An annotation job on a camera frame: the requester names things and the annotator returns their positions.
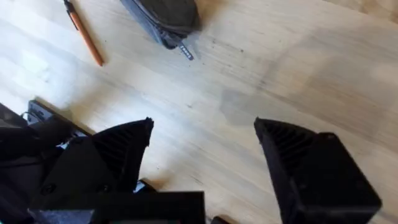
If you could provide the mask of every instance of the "black cable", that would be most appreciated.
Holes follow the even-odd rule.
[[[32,112],[29,112],[29,111],[23,112],[23,113],[20,115],[21,118],[24,118],[24,115],[25,115],[25,114],[31,115],[32,117],[36,118],[38,121],[43,122],[43,120],[40,119],[36,114],[33,114]]]
[[[10,168],[16,168],[16,167],[39,165],[39,164],[43,164],[44,162],[47,162],[50,159],[54,159],[54,158],[59,157],[59,156],[60,156],[60,154],[49,156],[49,157],[47,157],[45,159],[42,159],[39,162],[27,162],[27,163],[24,163],[24,164],[14,164],[14,165],[9,165],[9,166],[0,166],[0,169],[10,169]]]

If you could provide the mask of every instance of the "black vent grille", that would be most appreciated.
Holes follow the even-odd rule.
[[[263,133],[267,133],[274,142],[283,166],[291,176],[302,158],[307,155],[316,134],[280,121],[266,120],[262,128]]]
[[[153,121],[149,118],[115,126],[93,136],[98,153],[105,161],[116,180],[121,180],[125,169],[141,164],[145,147],[149,144]]]

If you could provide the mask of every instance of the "black plastic object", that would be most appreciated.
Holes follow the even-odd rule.
[[[27,120],[0,104],[0,219],[4,223],[33,222],[27,208],[62,155],[61,145],[74,136],[85,136],[36,100],[29,102],[23,115]]]
[[[203,192],[158,193],[143,181],[137,185],[153,125],[147,118],[75,138],[33,199],[32,216],[41,223],[204,224]]]
[[[182,40],[200,27],[194,0],[121,0],[148,34],[167,49],[180,47],[189,60],[193,55]]]
[[[381,200],[333,133],[257,118],[284,224],[370,221]]]

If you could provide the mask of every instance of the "black fabric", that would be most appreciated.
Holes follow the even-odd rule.
[[[194,0],[121,0],[130,14],[167,49],[178,47],[182,40],[200,27]]]

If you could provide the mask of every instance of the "gray fabric bag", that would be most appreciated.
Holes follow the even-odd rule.
[[[121,0],[130,14],[167,49],[180,47],[189,60],[192,54],[182,43],[188,34],[200,28],[194,0]]]

